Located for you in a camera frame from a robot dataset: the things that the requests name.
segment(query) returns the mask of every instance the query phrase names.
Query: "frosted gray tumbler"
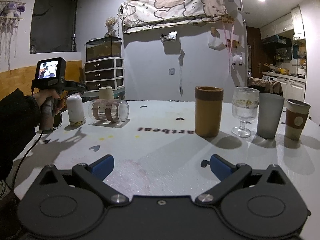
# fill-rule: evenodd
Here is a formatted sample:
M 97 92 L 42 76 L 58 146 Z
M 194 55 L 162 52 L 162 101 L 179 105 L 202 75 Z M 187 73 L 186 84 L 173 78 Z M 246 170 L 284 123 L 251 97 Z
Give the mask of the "frosted gray tumbler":
M 265 139 L 273 139 L 276 135 L 284 97 L 270 93 L 260 93 L 257 134 Z

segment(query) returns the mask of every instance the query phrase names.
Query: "countertop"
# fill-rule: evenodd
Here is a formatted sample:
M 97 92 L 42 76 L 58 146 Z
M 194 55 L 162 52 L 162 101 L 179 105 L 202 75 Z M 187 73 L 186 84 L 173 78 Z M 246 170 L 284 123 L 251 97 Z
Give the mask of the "countertop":
M 128 103 L 129 121 L 120 128 L 94 125 L 87 114 L 89 102 L 83 104 L 87 122 L 77 129 L 69 126 L 68 112 L 63 112 L 62 126 L 43 135 L 22 163 L 16 195 L 22 199 L 47 164 L 71 169 L 111 154 L 115 167 L 104 182 L 130 199 L 133 195 L 191 195 L 195 199 L 220 182 L 209 166 L 200 165 L 202 160 L 219 154 L 231 163 L 247 163 L 253 169 L 266 169 L 271 163 L 280 165 L 312 213 L 301 237 L 319 239 L 320 127 L 311 120 L 307 120 L 299 142 L 284 140 L 285 125 L 281 122 L 285 122 L 285 112 L 274 140 L 256 135 L 257 119 L 246 125 L 252 131 L 251 137 L 242 139 L 231 132 L 239 125 L 232 116 L 232 104 L 223 103 L 218 136 L 204 139 L 193 133 L 195 102 Z M 14 161 L 7 181 L 11 182 L 13 171 L 39 135 L 37 132 Z
M 305 78 L 298 78 L 298 77 L 293 77 L 293 76 L 289 76 L 289 75 L 281 75 L 281 74 L 276 74 L 276 73 L 273 73 L 273 72 L 262 72 L 262 74 L 264 74 L 266 76 L 272 76 L 272 77 L 287 78 L 287 79 L 299 81 L 299 82 L 302 82 L 302 83 L 306 82 Z

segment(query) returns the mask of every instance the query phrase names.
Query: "window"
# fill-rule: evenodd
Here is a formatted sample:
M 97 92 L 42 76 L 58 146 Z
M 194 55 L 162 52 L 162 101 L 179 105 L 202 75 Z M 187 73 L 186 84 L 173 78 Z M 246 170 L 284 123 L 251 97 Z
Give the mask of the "window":
M 77 0 L 36 0 L 33 8 L 30 53 L 72 49 Z

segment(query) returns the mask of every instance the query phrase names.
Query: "glass stem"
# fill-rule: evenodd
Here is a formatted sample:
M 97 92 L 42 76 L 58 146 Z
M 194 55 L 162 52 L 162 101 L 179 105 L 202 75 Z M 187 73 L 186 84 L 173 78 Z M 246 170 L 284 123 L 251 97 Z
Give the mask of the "glass stem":
M 245 122 L 244 121 L 240 121 L 240 127 L 241 130 L 244 130 L 245 128 Z

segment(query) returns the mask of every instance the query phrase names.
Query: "aquarium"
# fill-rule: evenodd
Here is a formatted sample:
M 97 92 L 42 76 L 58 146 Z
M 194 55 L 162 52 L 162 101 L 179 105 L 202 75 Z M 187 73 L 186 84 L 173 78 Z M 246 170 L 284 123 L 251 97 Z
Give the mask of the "aquarium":
M 108 36 L 88 41 L 85 45 L 87 61 L 108 57 L 121 57 L 121 38 Z

